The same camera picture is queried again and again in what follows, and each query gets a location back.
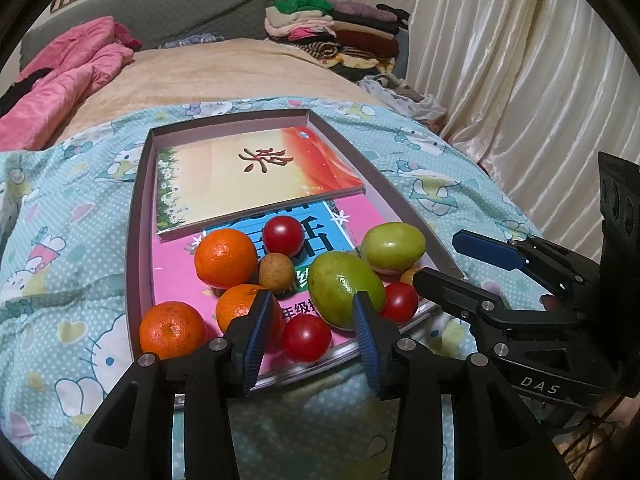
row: gray headboard cover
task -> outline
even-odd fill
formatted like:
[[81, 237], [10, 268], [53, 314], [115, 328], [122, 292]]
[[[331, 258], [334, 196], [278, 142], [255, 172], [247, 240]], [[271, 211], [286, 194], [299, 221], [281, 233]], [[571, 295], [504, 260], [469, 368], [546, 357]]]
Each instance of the gray headboard cover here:
[[233, 38], [266, 38], [264, 9], [274, 0], [84, 0], [59, 10], [22, 39], [20, 69], [41, 49], [79, 23], [113, 16], [142, 42], [143, 50], [190, 34], [211, 32]]

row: white cloth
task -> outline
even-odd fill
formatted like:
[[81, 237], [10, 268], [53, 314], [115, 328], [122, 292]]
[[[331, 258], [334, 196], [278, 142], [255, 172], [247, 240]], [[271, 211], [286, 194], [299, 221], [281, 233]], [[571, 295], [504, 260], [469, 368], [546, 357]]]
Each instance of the white cloth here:
[[546, 238], [600, 257], [597, 153], [640, 162], [640, 76], [584, 0], [417, 0], [408, 82]]
[[447, 109], [440, 106], [440, 103], [433, 95], [426, 95], [422, 101], [416, 103], [408, 97], [396, 94], [389, 88], [384, 88], [376, 78], [380, 76], [367, 75], [358, 82], [360, 88], [365, 89], [379, 101], [393, 111], [416, 121], [434, 121], [447, 113]]

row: green towel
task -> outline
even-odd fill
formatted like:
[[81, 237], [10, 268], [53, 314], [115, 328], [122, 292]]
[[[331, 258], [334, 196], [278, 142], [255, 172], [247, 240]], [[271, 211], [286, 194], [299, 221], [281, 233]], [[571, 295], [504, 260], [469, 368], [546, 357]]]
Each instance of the green towel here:
[[327, 0], [276, 0], [273, 6], [283, 14], [293, 14], [300, 10], [322, 10], [330, 14], [334, 6]]

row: bed sheet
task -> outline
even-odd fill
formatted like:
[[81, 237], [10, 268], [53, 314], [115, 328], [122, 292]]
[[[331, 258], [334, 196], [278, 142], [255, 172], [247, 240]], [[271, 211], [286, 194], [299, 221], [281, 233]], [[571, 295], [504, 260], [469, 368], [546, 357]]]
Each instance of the bed sheet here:
[[[322, 116], [389, 178], [471, 282], [519, 308], [540, 307], [542, 288], [524, 275], [457, 254], [451, 245], [462, 228], [508, 240], [538, 234], [535, 227], [475, 164], [387, 108], [298, 96], [158, 107], [91, 128], [44, 152], [2, 153], [0, 190], [12, 194], [20, 211], [12, 229], [11, 221], [6, 224], [10, 233], [0, 246], [0, 429], [47, 475], [55, 474], [131, 362], [124, 248], [132, 183], [149, 128], [299, 107]], [[468, 326], [444, 314], [420, 325], [416, 337], [449, 356], [475, 350]], [[397, 410], [396, 402], [380, 402], [369, 393], [358, 362], [232, 402], [241, 477], [385, 479]], [[443, 478], [451, 480], [453, 430], [446, 398], [443, 436]], [[179, 413], [173, 446], [174, 477], [180, 479]]]
[[145, 50], [136, 53], [114, 81], [73, 110], [50, 144], [144, 108], [289, 95], [382, 104], [306, 52], [271, 41], [229, 40]]

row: cherry tomato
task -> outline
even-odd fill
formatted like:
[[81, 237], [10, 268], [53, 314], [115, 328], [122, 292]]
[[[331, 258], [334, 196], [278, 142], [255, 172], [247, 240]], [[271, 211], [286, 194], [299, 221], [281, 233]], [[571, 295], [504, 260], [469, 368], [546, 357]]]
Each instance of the cherry tomato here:
[[318, 361], [331, 346], [331, 329], [321, 317], [299, 314], [282, 332], [282, 348], [287, 357], [299, 363]]
[[268, 253], [294, 257], [305, 243], [305, 230], [293, 216], [274, 216], [262, 228], [262, 241]]
[[380, 316], [398, 324], [409, 321], [418, 310], [418, 293], [403, 282], [389, 283], [385, 287], [386, 302]]

